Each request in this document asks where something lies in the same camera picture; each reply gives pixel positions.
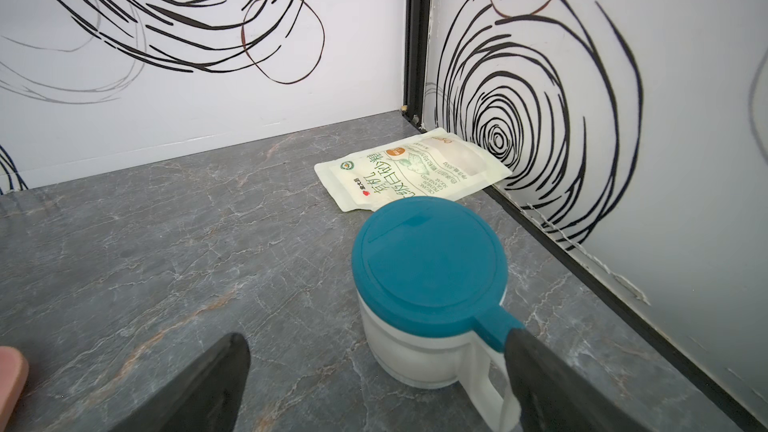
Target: black swirl pattern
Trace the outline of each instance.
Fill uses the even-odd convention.
[[[503,188],[571,249],[616,207],[634,173],[638,65],[594,0],[494,2],[466,0],[450,26],[427,88],[437,95],[436,125],[508,166]]]
[[[291,34],[299,29],[295,25],[300,14],[319,23],[315,31],[322,37],[314,39],[318,44],[316,58],[308,60],[304,70],[292,72],[288,79],[281,77],[275,81],[294,83],[307,77],[320,62],[325,44],[320,18],[305,0],[56,1],[93,38],[142,64],[178,72],[233,72],[256,67],[272,78],[260,64],[286,46]],[[103,89],[114,92],[116,87],[126,86],[137,71],[140,67],[132,67],[123,80]],[[23,86],[13,85],[5,88],[32,98],[48,98],[46,84],[26,81]]]
[[[146,51],[147,37],[143,24],[140,22],[140,17],[136,14],[136,10],[131,8],[131,13],[136,22],[130,28],[131,34],[134,37],[134,42],[131,46],[137,50]],[[95,16],[95,26],[98,29],[101,28],[101,16]],[[99,44],[99,40],[96,39],[96,35],[88,35],[81,43],[69,48],[60,48],[55,46],[35,45],[27,43],[21,40],[14,40],[11,37],[4,36],[8,42],[14,43],[17,47],[21,47],[22,50],[41,50],[52,55],[65,55],[72,60],[71,64],[77,64],[77,54],[81,51],[85,51],[90,46],[96,46]],[[139,60],[123,60],[118,61],[110,58],[110,67],[115,70],[120,70],[121,73],[114,80],[102,79],[96,83],[84,83],[81,86],[61,86],[51,82],[43,82],[36,80],[28,74],[19,72],[11,64],[4,61],[4,57],[0,56],[0,88],[8,90],[10,92],[17,93],[21,96],[28,97],[30,99],[41,100],[44,102],[60,103],[60,104],[90,104],[108,102],[116,100],[118,94],[128,88],[144,70],[146,64]]]
[[[29,190],[27,183],[24,182],[21,174],[18,173],[16,164],[11,158],[10,154],[5,150],[3,146],[0,146],[0,168],[2,173],[8,182],[8,190]],[[2,186],[0,186],[0,196],[3,195]]]

